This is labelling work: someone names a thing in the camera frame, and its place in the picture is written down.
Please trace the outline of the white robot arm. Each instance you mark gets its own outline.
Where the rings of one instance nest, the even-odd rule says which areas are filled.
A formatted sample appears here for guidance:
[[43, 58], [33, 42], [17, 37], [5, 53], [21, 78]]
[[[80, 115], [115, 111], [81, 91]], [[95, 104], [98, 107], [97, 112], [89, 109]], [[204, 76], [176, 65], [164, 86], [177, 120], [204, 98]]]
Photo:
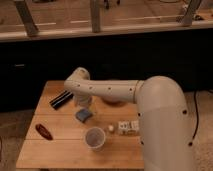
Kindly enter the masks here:
[[82, 107], [88, 107], [93, 96], [137, 106], [144, 171], [197, 171], [186, 98], [173, 79], [92, 80], [79, 67], [65, 80], [64, 88]]

